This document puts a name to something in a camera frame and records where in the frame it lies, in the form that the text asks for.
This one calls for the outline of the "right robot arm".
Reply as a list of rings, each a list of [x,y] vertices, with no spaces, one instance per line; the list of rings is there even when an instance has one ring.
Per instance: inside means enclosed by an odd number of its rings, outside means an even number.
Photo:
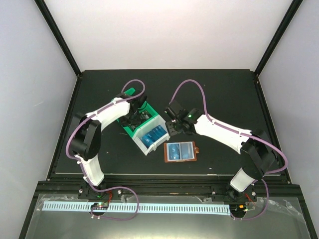
[[[240,155],[240,169],[223,192],[231,202],[237,201],[254,182],[264,178],[277,159],[270,147],[268,135],[263,130],[246,130],[226,124],[203,111],[188,111],[177,101],[172,101],[164,111],[170,121],[165,125],[169,135],[197,134],[216,140]]]

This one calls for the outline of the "brown leather card holder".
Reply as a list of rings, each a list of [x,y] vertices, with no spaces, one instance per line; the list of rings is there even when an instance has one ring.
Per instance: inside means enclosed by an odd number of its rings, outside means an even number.
[[[194,141],[178,142],[178,143],[180,144],[181,160],[178,160],[178,161],[169,161],[168,160],[167,145],[169,143],[165,143],[164,144],[164,161],[165,161],[165,163],[188,162],[188,161],[196,161],[197,160],[197,155],[199,154],[199,148],[195,145]]]

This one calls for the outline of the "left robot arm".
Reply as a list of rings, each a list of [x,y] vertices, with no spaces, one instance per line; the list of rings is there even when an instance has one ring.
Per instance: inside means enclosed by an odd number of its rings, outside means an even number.
[[[142,92],[134,96],[120,93],[105,106],[73,117],[65,153],[68,158],[77,161],[83,179],[90,185],[89,192],[96,199],[103,198],[107,193],[98,159],[102,131],[117,120],[123,126],[136,123],[138,112],[146,100],[147,96]]]

